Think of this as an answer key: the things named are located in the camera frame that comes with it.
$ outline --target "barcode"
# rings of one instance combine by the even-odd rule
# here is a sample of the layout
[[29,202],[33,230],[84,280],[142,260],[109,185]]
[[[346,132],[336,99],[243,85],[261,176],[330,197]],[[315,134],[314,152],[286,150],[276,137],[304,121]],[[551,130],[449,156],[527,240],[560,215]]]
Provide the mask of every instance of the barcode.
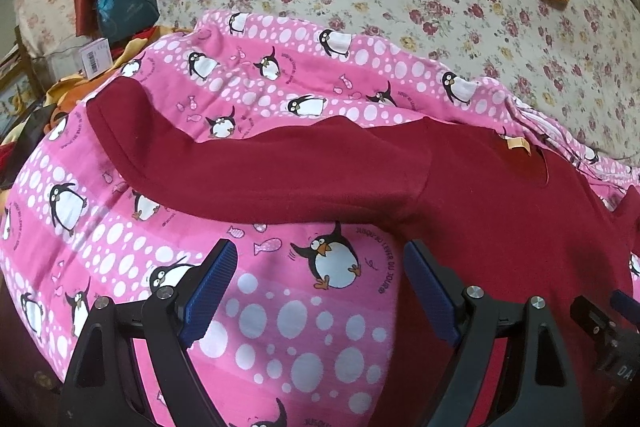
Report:
[[95,73],[96,71],[98,71],[98,63],[95,61],[94,52],[89,52],[87,56],[89,57],[89,64],[91,65],[91,72]]

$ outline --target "bed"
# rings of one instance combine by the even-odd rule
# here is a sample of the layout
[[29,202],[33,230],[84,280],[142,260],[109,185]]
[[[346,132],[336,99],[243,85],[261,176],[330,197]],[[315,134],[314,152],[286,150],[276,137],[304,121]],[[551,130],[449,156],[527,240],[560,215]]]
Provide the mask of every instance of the bed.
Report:
[[630,0],[158,0],[161,22],[193,26],[205,9],[313,20],[385,36],[459,74],[500,79],[580,142],[638,163],[640,20]]

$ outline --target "blue gripper pad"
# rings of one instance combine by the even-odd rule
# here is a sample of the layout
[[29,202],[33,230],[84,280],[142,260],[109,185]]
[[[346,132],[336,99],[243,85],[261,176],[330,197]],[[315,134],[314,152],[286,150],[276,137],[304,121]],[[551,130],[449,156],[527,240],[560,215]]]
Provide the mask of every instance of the blue gripper pad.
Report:
[[609,299],[610,306],[636,328],[640,327],[640,303],[620,290],[615,290]]
[[236,245],[229,241],[184,308],[184,322],[179,335],[184,349],[191,347],[195,341],[204,337],[222,301],[222,296],[236,272],[236,267],[238,267],[238,250]]
[[404,247],[404,272],[436,336],[456,347],[461,335],[456,327],[453,304],[413,243]]

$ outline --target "pink penguin-print fabric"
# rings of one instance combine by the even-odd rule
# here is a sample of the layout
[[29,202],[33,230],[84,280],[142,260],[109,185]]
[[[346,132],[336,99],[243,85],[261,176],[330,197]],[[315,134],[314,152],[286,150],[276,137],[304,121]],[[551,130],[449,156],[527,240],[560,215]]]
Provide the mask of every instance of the pink penguin-print fabric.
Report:
[[[428,115],[554,148],[610,206],[638,175],[578,144],[492,78],[467,80],[385,39],[299,20],[208,12],[193,33],[162,38],[120,74],[142,83],[154,106],[198,141],[335,115],[361,126]],[[284,425],[284,417],[290,425],[364,427],[393,349],[402,245],[367,224],[221,223],[161,206],[129,187],[98,144],[86,102],[100,90],[34,150],[0,225],[8,288],[57,374],[66,375],[97,296],[145,299],[225,238],[238,247],[238,270],[189,351],[222,416],[236,427]],[[348,153],[338,145],[318,153]],[[202,183],[224,184],[225,172]],[[156,420],[171,425],[143,343],[136,353]]]

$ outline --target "metal screw head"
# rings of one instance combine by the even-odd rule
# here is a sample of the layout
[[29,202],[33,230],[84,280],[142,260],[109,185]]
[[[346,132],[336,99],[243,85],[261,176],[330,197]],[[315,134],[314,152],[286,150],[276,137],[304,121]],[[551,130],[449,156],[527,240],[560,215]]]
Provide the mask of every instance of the metal screw head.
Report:
[[174,294],[174,289],[171,286],[160,286],[160,289],[156,292],[159,299],[168,299]]
[[543,299],[542,297],[539,297],[537,295],[533,296],[529,302],[537,310],[541,310],[542,308],[544,308],[546,306],[545,299]]
[[466,294],[472,299],[481,299],[484,297],[484,290],[480,286],[468,286]]
[[108,297],[98,297],[95,299],[95,307],[99,310],[106,308],[109,305]]

